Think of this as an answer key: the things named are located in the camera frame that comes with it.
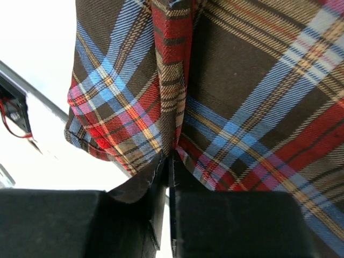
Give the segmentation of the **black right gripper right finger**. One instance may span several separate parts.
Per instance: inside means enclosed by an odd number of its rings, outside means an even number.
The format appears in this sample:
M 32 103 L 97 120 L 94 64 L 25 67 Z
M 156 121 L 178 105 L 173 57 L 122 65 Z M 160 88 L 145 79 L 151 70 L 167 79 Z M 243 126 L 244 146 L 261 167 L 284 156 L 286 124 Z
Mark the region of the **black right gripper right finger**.
M 178 152 L 168 159 L 170 236 L 173 257 L 210 257 L 211 229 L 206 225 L 212 192 L 187 170 Z

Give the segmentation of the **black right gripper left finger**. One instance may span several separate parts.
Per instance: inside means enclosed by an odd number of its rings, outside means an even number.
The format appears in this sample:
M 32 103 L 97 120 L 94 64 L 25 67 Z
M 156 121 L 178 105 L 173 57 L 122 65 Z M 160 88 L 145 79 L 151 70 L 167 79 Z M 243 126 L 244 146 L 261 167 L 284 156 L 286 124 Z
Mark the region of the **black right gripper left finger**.
M 148 232 L 156 250 L 161 246 L 166 200 L 165 160 L 163 152 L 158 152 L 141 171 L 108 192 L 121 203 L 141 206 L 138 216 L 147 222 Z

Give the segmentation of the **plaid flannel long sleeve shirt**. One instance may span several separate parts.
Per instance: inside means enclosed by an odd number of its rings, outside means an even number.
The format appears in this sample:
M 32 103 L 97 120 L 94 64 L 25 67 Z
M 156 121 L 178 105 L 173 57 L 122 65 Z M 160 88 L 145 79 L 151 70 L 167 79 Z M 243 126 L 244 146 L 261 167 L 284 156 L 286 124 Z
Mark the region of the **plaid flannel long sleeve shirt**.
M 343 1 L 76 1 L 68 142 L 131 175 L 286 191 L 343 257 Z

